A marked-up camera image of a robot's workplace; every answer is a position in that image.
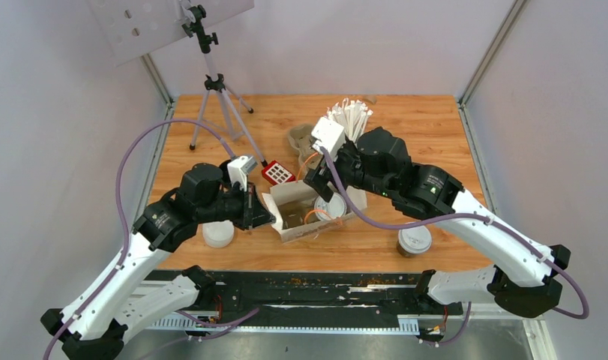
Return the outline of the white cup lid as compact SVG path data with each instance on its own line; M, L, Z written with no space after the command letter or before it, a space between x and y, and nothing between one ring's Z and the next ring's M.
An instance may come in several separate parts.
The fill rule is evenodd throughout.
M313 210L320 221L332 221L346 215L348 208L344 198L334 193L329 202L318 196L313 204Z

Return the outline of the single brown pulp cup carrier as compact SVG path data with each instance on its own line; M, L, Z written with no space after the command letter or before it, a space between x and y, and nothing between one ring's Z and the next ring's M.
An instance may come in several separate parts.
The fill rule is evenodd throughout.
M288 202L280 207L285 230L303 226L304 218L313 207L302 202Z

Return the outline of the paper bag with orange handles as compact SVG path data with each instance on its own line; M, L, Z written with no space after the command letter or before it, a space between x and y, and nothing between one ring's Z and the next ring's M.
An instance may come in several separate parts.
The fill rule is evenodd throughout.
M283 243L337 230L355 217L352 207L338 190L333 188L331 200L324 201L303 182L303 171L299 170L296 180L276 184L262 194L265 205L275 217L272 227Z

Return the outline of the lidded coffee cup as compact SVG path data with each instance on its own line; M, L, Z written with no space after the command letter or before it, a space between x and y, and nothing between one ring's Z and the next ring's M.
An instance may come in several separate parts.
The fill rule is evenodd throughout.
M400 229L397 233L397 252L403 257L415 257L426 253L433 238L426 226Z

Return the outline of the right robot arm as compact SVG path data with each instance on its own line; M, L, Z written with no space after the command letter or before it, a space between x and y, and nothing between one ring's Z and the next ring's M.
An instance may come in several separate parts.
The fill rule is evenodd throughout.
M320 121L312 147L321 155L305 176L321 198L348 188L391 201L411 225L433 224L480 251L491 265L474 271L424 271L414 292L418 310L432 313L457 302L493 302L519 317L557 310L570 251L523 235L482 205L462 183L440 167L416 163L403 139L377 127L351 141L344 128Z

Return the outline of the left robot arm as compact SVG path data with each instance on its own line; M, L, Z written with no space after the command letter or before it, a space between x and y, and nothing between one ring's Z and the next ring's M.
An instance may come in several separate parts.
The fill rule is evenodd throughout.
M198 163L178 187L147 205L128 233L128 243L76 300L46 311L40 321L69 359L114 359L153 322L190 306L205 310L215 300L215 280L195 265L138 299L132 293L201 224L230 221L240 230L274 222L248 176L250 156L219 166Z

